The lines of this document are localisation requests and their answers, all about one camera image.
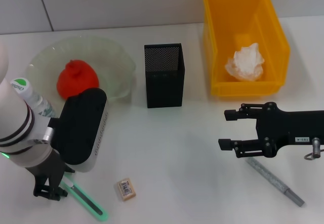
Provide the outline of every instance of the bottle cap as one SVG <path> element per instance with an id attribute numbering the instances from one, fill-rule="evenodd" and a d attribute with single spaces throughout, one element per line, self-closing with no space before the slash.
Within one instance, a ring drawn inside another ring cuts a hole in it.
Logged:
<path id="1" fill-rule="evenodd" d="M 16 92 L 19 94 L 19 96 L 26 102 L 32 96 L 33 88 L 30 85 L 30 82 L 26 78 L 19 77 L 19 78 L 13 79 L 10 82 L 10 84 L 16 90 Z"/>

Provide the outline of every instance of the green label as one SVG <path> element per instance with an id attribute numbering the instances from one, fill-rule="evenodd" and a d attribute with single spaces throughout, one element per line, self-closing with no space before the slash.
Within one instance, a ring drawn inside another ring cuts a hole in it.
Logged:
<path id="1" fill-rule="evenodd" d="M 26 86 L 27 85 L 27 83 L 26 83 L 26 81 L 24 79 L 18 78 L 15 81 L 18 82 L 22 86 Z"/>

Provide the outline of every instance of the mesh container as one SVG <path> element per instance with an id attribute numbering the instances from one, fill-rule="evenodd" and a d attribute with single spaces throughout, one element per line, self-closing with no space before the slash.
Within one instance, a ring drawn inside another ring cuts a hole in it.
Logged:
<path id="1" fill-rule="evenodd" d="M 184 62 L 180 43 L 144 46 L 148 108 L 182 106 Z"/>

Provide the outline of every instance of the table surface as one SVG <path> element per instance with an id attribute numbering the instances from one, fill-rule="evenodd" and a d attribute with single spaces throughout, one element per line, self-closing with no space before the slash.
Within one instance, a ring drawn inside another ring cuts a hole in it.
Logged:
<path id="1" fill-rule="evenodd" d="M 7 79 L 23 75 L 43 48 L 65 37 L 91 34 L 119 42 L 137 68 L 132 97 L 114 103 L 95 167 L 75 182 L 108 212 L 108 223 L 322 223 L 324 162 L 306 161 L 310 146 L 284 147 L 258 158 L 305 202 L 303 208 L 269 184 L 218 138 L 256 139 L 255 121 L 226 122 L 224 110 L 241 103 L 277 102 L 286 111 L 323 110 L 324 16 L 282 18 L 291 46 L 287 81 L 278 94 L 239 101 L 209 96 L 202 24 L 1 35 L 9 51 Z M 144 45 L 182 43 L 183 105 L 147 109 Z M 3 223 L 96 223 L 72 196 L 34 197 L 33 176 L 0 157 Z M 116 182 L 129 177 L 137 196 L 122 202 Z"/>

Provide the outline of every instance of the white tissue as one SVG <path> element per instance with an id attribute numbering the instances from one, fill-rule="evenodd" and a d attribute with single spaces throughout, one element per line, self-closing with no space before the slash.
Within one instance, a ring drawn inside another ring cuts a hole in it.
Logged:
<path id="1" fill-rule="evenodd" d="M 264 59 L 259 52 L 259 44 L 242 47 L 234 53 L 233 59 L 228 59 L 225 69 L 231 75 L 242 81 L 255 81 L 263 74 Z"/>

